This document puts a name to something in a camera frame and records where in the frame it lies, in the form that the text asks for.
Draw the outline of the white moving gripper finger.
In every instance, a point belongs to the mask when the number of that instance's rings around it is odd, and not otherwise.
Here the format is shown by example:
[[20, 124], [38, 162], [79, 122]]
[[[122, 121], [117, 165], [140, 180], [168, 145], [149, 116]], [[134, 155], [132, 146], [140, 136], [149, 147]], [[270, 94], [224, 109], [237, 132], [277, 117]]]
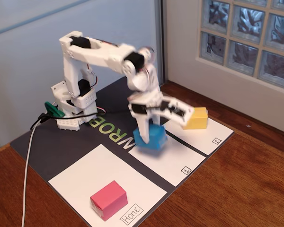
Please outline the white moving gripper finger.
[[164, 125], [168, 120], [165, 117], [154, 115], [153, 116], [153, 124], [156, 125]]

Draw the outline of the white fixed gripper finger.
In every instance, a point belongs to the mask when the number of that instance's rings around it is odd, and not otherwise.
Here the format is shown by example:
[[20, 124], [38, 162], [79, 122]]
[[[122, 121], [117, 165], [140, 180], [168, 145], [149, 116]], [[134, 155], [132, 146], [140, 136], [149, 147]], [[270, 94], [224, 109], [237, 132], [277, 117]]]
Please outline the white fixed gripper finger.
[[144, 143], [149, 143], [149, 118], [146, 115], [136, 116], [139, 134]]

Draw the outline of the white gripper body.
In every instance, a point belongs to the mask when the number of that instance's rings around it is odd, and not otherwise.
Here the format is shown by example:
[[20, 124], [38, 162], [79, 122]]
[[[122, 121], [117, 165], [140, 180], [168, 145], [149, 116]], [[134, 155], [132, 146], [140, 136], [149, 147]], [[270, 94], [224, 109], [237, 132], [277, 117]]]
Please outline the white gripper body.
[[134, 93], [127, 100], [133, 118], [151, 118], [152, 111], [146, 107], [158, 106], [162, 100], [157, 70], [149, 64], [146, 69], [127, 78], [127, 85]]

